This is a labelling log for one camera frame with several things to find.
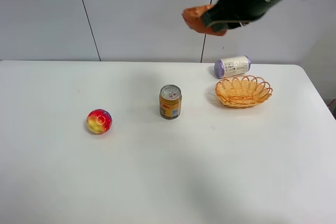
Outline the orange waffle slice toy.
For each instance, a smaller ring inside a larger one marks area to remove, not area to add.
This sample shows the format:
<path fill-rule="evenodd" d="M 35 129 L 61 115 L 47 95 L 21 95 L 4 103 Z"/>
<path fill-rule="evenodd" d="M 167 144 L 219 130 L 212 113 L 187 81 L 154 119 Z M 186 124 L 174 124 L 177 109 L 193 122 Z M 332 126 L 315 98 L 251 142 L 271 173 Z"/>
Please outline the orange waffle slice toy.
<path fill-rule="evenodd" d="M 191 30 L 196 31 L 197 33 L 214 36 L 224 36 L 227 30 L 214 32 L 210 27 L 207 28 L 202 23 L 201 15 L 211 9 L 213 6 L 213 4 L 210 4 L 184 9 L 182 12 L 182 17 L 188 27 Z"/>

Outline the orange woven basket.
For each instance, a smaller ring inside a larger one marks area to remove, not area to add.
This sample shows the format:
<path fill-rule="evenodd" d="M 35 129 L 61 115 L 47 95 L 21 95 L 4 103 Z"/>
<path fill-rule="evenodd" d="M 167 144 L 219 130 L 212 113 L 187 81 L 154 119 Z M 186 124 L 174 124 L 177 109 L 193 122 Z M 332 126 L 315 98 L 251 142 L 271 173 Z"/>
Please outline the orange woven basket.
<path fill-rule="evenodd" d="M 215 86 L 215 94 L 220 102 L 229 108 L 244 109 L 268 100 L 273 89 L 262 77 L 238 75 L 227 77 Z"/>

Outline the purple white bag roll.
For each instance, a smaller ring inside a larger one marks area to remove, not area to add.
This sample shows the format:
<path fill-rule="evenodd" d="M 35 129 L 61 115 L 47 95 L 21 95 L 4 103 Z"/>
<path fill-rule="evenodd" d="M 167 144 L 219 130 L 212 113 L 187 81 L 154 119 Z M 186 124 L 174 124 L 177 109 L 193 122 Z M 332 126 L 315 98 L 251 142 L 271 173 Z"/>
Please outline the purple white bag roll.
<path fill-rule="evenodd" d="M 251 60 L 247 56 L 237 56 L 217 60 L 214 64 L 214 74 L 218 79 L 247 73 Z"/>

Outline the gold drink can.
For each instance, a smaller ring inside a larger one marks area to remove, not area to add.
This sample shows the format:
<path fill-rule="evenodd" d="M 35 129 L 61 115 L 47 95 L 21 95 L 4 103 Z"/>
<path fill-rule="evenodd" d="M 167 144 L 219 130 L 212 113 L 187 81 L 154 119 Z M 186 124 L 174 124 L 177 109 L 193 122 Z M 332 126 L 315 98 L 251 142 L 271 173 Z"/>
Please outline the gold drink can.
<path fill-rule="evenodd" d="M 181 114 L 181 89 L 173 84 L 165 85 L 159 94 L 160 115 L 166 119 L 175 119 Z"/>

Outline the red yellow textured ball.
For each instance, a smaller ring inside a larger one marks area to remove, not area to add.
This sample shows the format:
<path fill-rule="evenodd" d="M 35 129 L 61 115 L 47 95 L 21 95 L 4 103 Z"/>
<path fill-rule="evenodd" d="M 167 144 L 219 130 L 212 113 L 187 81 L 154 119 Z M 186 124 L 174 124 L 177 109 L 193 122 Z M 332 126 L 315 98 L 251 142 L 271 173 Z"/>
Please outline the red yellow textured ball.
<path fill-rule="evenodd" d="M 94 134 L 104 134 L 110 130 L 113 119 L 110 113 L 103 109 L 91 111 L 86 119 L 87 128 Z"/>

